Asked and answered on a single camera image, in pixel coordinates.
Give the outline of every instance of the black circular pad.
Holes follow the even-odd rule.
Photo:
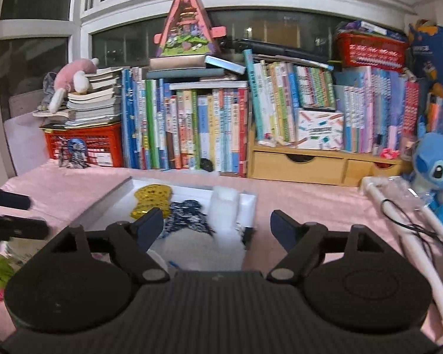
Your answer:
[[[27,264],[5,288],[5,305],[14,322],[48,333],[95,327],[121,313],[130,298],[131,281],[124,271],[76,253]]]
[[[312,270],[303,290],[321,318],[369,334],[421,326],[431,301],[428,282],[395,252],[328,262]]]

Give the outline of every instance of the blue stitch plush toy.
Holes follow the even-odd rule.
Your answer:
[[[416,146],[412,164],[412,189],[417,194],[437,193],[430,208],[443,223],[443,135],[426,133]]]

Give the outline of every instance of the blue box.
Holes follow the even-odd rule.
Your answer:
[[[430,92],[443,98],[443,27],[410,25],[410,44],[414,65],[419,78],[426,77]]]

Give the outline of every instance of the pink plush toy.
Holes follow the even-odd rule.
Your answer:
[[[54,96],[49,104],[49,111],[55,113],[59,110],[62,100],[67,93],[77,92],[85,94],[90,88],[89,80],[84,76],[87,73],[97,73],[98,58],[88,60],[82,58],[72,61],[64,66],[54,80]]]

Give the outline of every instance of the red plastic crate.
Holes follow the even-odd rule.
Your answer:
[[[336,42],[343,66],[370,65],[402,72],[405,64],[405,42],[362,34],[341,33]]]
[[[62,145],[62,138],[80,138],[87,146],[87,162],[100,166],[123,167],[121,150],[121,123],[95,126],[85,129],[55,130],[44,129],[46,144],[50,158],[57,159]],[[64,149],[66,158],[69,158],[67,148]]]

